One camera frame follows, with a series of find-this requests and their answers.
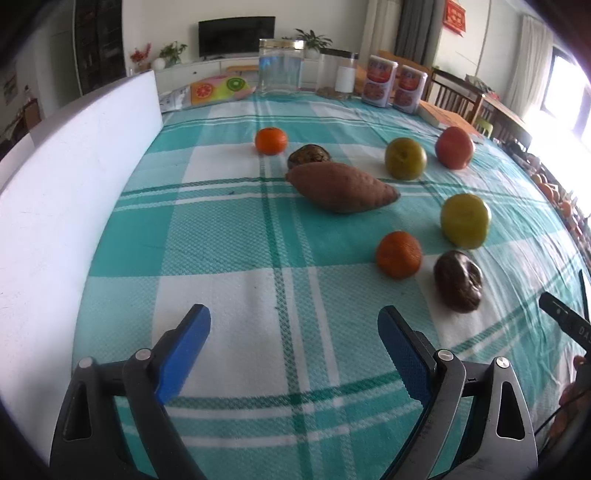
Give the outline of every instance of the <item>blue gripper pad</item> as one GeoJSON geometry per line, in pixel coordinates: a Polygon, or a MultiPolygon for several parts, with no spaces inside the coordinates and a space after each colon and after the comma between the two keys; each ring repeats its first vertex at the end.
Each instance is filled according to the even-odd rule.
{"type": "Polygon", "coordinates": [[[209,309],[202,306],[185,326],[184,332],[160,366],[160,381],[155,393],[162,405],[181,393],[211,326],[212,318],[209,309]]]}
{"type": "Polygon", "coordinates": [[[423,407],[431,401],[431,385],[429,371],[421,360],[421,356],[413,347],[407,335],[400,329],[387,308],[380,310],[378,315],[378,333],[382,339],[408,395],[421,402],[423,407]]]}

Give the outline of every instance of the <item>black cabinet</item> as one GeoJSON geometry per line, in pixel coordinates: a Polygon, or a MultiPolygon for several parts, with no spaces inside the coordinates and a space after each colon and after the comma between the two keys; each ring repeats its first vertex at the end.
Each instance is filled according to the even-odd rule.
{"type": "Polygon", "coordinates": [[[83,95],[125,77],[122,0],[76,0],[74,49],[83,95]]]}

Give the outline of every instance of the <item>metal screw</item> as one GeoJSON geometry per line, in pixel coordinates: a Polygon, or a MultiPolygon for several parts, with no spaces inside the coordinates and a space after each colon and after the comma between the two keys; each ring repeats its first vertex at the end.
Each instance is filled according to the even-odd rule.
{"type": "Polygon", "coordinates": [[[449,350],[439,350],[437,356],[444,362],[451,362],[453,360],[453,353],[449,350]]]}
{"type": "Polygon", "coordinates": [[[152,355],[152,350],[149,348],[142,348],[135,353],[135,357],[138,360],[147,360],[152,355]]]}
{"type": "Polygon", "coordinates": [[[498,356],[496,358],[496,364],[501,368],[508,368],[511,365],[511,362],[509,362],[504,356],[498,356]]]}
{"type": "Polygon", "coordinates": [[[88,368],[92,365],[92,358],[89,356],[86,356],[84,358],[82,358],[79,362],[78,362],[78,366],[80,368],[88,368]]]}

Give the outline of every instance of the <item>green and white plaid tablecloth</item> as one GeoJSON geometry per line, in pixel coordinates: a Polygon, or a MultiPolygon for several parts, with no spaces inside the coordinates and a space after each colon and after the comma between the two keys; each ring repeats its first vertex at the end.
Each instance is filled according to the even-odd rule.
{"type": "MultiPolygon", "coordinates": [[[[212,312],[212,331],[168,413],[203,472],[216,479],[378,479],[421,412],[379,339],[376,318],[393,304],[415,330],[462,359],[513,363],[534,424],[556,405],[576,348],[537,307],[548,290],[582,308],[584,265],[553,208],[491,142],[450,171],[434,158],[439,132],[420,118],[358,100],[247,100],[165,116],[121,194],[97,248],[74,342],[83,356],[121,360],[153,345],[190,306],[212,312]],[[289,136],[284,154],[258,155],[263,127],[289,136]],[[396,137],[429,156],[417,181],[393,181],[384,149],[396,137]],[[287,156],[308,143],[334,161],[396,184],[402,198],[333,215],[285,180],[287,156]],[[455,314],[437,297],[433,265],[452,248],[443,202],[485,199],[492,227],[472,251],[485,294],[455,314]],[[374,264],[381,238],[405,230],[425,255],[413,278],[374,264]]],[[[152,472],[129,408],[119,401],[138,466],[152,472]]],[[[460,438],[462,404],[438,471],[460,438]]]]}

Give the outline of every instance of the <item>television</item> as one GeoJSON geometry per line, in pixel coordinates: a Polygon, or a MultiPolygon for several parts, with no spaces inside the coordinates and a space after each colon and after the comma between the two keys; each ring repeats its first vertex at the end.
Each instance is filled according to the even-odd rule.
{"type": "Polygon", "coordinates": [[[275,17],[235,17],[199,22],[199,56],[258,52],[260,38],[274,38],[275,17]]]}

